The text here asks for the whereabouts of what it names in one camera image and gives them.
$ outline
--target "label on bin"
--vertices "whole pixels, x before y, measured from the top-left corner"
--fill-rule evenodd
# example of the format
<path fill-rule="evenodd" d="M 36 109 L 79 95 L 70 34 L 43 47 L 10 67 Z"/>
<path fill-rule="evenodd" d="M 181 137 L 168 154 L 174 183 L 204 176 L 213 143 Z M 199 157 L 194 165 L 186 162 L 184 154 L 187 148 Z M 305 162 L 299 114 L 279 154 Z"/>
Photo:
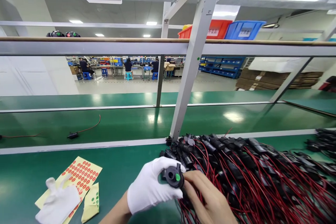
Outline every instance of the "label on bin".
<path fill-rule="evenodd" d="M 238 37 L 249 37 L 251 34 L 252 28 L 242 28 Z"/>
<path fill-rule="evenodd" d="M 207 36 L 218 36 L 219 28 L 209 29 Z"/>

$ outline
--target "seated worker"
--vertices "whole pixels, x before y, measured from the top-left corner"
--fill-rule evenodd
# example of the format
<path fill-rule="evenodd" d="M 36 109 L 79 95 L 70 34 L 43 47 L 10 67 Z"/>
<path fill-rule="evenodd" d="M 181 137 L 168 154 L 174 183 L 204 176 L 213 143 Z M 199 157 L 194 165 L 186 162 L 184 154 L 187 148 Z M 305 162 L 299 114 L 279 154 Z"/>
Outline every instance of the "seated worker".
<path fill-rule="evenodd" d="M 126 224 L 131 216 L 138 212 L 148 210 L 160 202 L 183 198 L 180 188 L 160 184 L 158 181 L 163 169 L 176 166 L 177 163 L 181 164 L 179 161 L 160 157 L 145 164 L 122 198 L 99 224 Z M 185 170 L 186 168 L 181 165 L 181 171 Z M 188 171 L 183 176 L 185 179 L 183 187 L 201 224 L 237 224 L 225 196 L 203 173 Z M 204 205 L 196 190 L 202 194 L 206 202 Z"/>
<path fill-rule="evenodd" d="M 82 72 L 89 72 L 91 74 L 91 77 L 93 78 L 94 71 L 92 69 L 89 69 L 89 64 L 87 60 L 83 60 L 83 58 L 79 58 L 79 64 L 82 69 Z"/>
<path fill-rule="evenodd" d="M 149 66 L 153 66 L 153 69 L 151 70 L 151 72 L 158 72 L 159 71 L 159 58 L 156 57 L 155 61 L 152 61 Z"/>
<path fill-rule="evenodd" d="M 131 72 L 132 73 L 132 79 L 133 79 L 133 71 L 132 71 L 132 62 L 130 58 L 127 58 L 125 65 L 125 72 Z"/>

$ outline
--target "white cloth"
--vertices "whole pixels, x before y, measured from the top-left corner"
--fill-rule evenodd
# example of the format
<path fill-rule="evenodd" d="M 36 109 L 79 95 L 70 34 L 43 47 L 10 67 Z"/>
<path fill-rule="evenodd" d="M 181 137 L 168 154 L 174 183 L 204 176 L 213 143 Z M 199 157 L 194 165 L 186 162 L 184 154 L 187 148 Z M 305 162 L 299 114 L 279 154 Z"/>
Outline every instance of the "white cloth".
<path fill-rule="evenodd" d="M 160 157 L 143 166 L 135 181 L 127 191 L 127 203 L 132 214 L 147 210 L 160 202 L 182 198 L 183 193 L 179 188 L 173 188 L 168 184 L 160 184 L 158 176 L 163 169 L 169 166 L 176 167 L 179 161 Z"/>
<path fill-rule="evenodd" d="M 70 185 L 63 189 L 64 182 L 69 177 L 70 174 L 65 177 L 57 189 L 54 178 L 48 178 L 45 182 L 50 190 L 50 195 L 46 199 L 43 208 L 35 216 L 35 219 L 40 224 L 62 224 L 80 203 L 81 199 L 76 186 Z"/>

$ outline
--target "yellow backing paper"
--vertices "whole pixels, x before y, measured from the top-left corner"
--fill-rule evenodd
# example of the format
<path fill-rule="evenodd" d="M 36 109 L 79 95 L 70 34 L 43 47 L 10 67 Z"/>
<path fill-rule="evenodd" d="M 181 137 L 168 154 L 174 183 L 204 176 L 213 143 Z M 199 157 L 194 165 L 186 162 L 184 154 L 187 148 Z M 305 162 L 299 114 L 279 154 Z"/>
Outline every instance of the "yellow backing paper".
<path fill-rule="evenodd" d="M 95 165 L 81 157 L 77 157 L 72 164 L 56 179 L 56 188 L 59 187 L 62 180 L 65 178 L 65 175 L 70 173 L 71 177 L 68 181 L 64 183 L 63 188 L 75 185 L 77 187 L 79 196 L 80 196 L 80 203 L 75 207 L 75 209 L 71 212 L 71 214 L 66 218 L 63 224 L 68 224 L 76 212 L 78 206 L 83 201 L 86 193 L 89 191 L 95 180 L 97 179 L 98 175 L 100 174 L 103 168 Z M 42 194 L 42 196 L 35 202 L 35 205 L 42 209 L 47 197 L 50 195 L 50 190 Z"/>
<path fill-rule="evenodd" d="M 85 197 L 82 223 L 87 222 L 97 213 L 99 213 L 99 183 L 91 186 L 90 191 Z"/>

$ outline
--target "green workbench surface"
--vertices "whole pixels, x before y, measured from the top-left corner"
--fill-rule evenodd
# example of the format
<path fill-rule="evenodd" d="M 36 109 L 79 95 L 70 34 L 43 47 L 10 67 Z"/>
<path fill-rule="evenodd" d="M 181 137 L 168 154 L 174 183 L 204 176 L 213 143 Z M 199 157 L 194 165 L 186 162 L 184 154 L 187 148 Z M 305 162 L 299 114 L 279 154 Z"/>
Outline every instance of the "green workbench surface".
<path fill-rule="evenodd" d="M 308 110 L 316 111 L 319 113 L 327 114 L 336 117 L 336 99 L 295 99 L 295 100 L 285 100 L 285 102 L 290 103 L 294 106 L 299 106 Z"/>
<path fill-rule="evenodd" d="M 284 151 L 291 148 L 304 148 L 304 141 L 311 137 L 312 135 L 279 136 L 257 138 L 257 140 Z M 159 152 L 165 148 L 165 145 L 145 145 L 0 155 L 1 223 L 35 224 L 38 208 L 34 203 L 45 192 L 46 179 L 57 178 L 77 156 L 103 168 L 96 180 L 99 182 L 99 214 L 87 222 L 88 224 L 99 223 L 128 189 L 142 166 L 158 157 Z M 328 161 L 319 153 L 308 153 L 318 161 Z M 81 222 L 83 206 L 84 204 L 79 206 L 70 224 Z M 136 224 L 179 222 L 180 215 L 174 201 L 161 203 L 148 211 L 136 214 L 130 221 Z"/>
<path fill-rule="evenodd" d="M 266 102 L 276 90 L 192 92 L 189 103 Z M 178 93 L 162 93 L 161 104 L 176 104 Z M 288 90 L 281 99 L 336 99 L 315 89 Z M 139 106 L 156 104 L 156 93 L 80 94 L 0 97 L 0 110 L 72 107 Z"/>
<path fill-rule="evenodd" d="M 53 111 L 0 114 L 0 135 L 36 135 L 3 138 L 0 148 L 81 144 L 137 139 L 165 138 L 169 135 L 174 107 L 124 108 L 108 110 Z M 100 124 L 74 140 L 76 132 Z M 188 107 L 181 135 L 185 133 L 225 134 L 336 127 L 330 116 L 289 104 L 247 104 Z"/>

